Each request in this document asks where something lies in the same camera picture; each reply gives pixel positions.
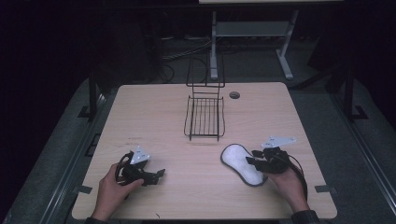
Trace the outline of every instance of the wooden table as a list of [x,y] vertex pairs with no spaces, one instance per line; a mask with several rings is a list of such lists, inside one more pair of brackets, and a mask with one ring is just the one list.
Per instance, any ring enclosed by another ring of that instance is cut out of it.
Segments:
[[[238,91],[239,99],[229,93]],[[128,219],[279,219],[292,214],[269,180],[263,186],[247,186],[220,161],[230,144],[260,149],[270,135],[293,136],[297,142],[282,149],[304,167],[308,202],[320,218],[333,218],[336,208],[329,192],[316,193],[325,185],[286,86],[282,83],[226,83],[225,134],[217,138],[184,134],[188,96],[183,84],[122,86],[108,116],[93,155],[73,217],[91,215],[99,180],[129,150],[141,146],[150,154],[147,172],[166,169],[159,185],[135,191],[114,214]]]

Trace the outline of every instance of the white tag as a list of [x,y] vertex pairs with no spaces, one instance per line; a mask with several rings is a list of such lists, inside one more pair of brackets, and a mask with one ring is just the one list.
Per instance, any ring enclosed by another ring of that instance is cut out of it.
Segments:
[[149,154],[143,150],[140,146],[137,147],[136,152],[132,156],[131,159],[131,164],[137,164],[141,161],[148,161],[149,160]]
[[268,141],[262,144],[262,148],[280,147],[286,144],[294,143],[297,140],[294,137],[273,137],[270,136]]

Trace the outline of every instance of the floor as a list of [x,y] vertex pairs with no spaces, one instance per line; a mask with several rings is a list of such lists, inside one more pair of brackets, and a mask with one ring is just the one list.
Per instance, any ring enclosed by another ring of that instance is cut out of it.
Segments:
[[[232,41],[224,41],[220,46],[223,58],[220,65],[227,82],[279,81],[293,86],[318,73],[307,66],[315,42],[291,43],[287,59],[294,79],[286,80],[275,54],[281,39]],[[188,49],[204,43],[204,39],[165,41],[166,66],[152,83],[185,83],[189,60],[170,56],[186,52],[188,55]],[[202,60],[206,67],[206,55],[207,49],[202,49],[193,57]],[[396,212],[391,206],[393,198],[386,193],[396,184],[396,164],[392,159],[396,158],[395,130],[358,81],[353,102],[363,108],[368,119],[348,121],[341,108],[343,90],[327,93],[328,79],[325,77],[307,88],[290,91],[337,207],[337,217],[326,221],[396,223]],[[81,83],[5,223],[83,223],[73,219],[70,212],[116,94],[117,89],[112,89],[101,95],[97,102],[98,114],[88,122],[87,118],[78,117],[81,108],[89,105],[88,81]],[[111,220],[110,223],[140,221]],[[290,220],[281,220],[281,223],[290,223]]]

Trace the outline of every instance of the dark background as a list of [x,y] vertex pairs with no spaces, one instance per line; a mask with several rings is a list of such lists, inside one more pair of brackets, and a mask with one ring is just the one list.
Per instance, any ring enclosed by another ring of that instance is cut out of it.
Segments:
[[[102,1],[0,2],[0,220],[73,93],[90,73],[96,74],[102,91],[149,83],[161,70],[159,37],[210,34],[210,8],[133,9],[158,4],[145,2],[117,1],[105,6]],[[161,1],[168,6],[179,2]],[[195,6],[196,1],[182,2]],[[346,1],[337,7],[297,7],[303,9],[293,39],[316,39],[324,32],[310,65],[325,70],[347,60],[396,127],[395,3]],[[230,10],[237,14],[244,9]]]

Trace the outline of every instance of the metal wire rack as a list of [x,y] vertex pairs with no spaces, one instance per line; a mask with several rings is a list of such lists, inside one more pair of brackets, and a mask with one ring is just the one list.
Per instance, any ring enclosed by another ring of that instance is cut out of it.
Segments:
[[[199,66],[202,60],[191,56],[186,85],[191,87],[187,114],[184,123],[184,134],[192,139],[194,136],[222,137],[225,133],[224,99],[219,97],[219,90],[225,87],[224,74],[217,80],[208,80],[208,68]],[[194,77],[204,76],[201,82]]]

